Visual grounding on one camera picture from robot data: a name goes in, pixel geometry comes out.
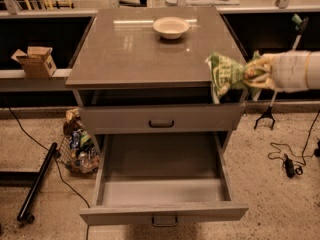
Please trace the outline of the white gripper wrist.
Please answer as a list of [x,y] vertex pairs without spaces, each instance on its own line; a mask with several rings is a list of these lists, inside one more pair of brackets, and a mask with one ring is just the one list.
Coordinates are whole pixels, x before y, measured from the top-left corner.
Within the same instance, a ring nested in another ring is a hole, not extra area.
[[271,78],[244,79],[243,82],[249,87],[258,89],[276,89],[286,93],[306,91],[308,90],[306,71],[310,55],[309,51],[268,53],[247,63],[245,72],[258,74],[271,71]]

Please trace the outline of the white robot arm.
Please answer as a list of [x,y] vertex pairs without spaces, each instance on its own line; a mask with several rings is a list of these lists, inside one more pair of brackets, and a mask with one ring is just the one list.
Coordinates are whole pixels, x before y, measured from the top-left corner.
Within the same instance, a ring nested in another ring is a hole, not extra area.
[[245,66],[243,82],[250,87],[278,92],[320,89],[320,52],[267,53]]

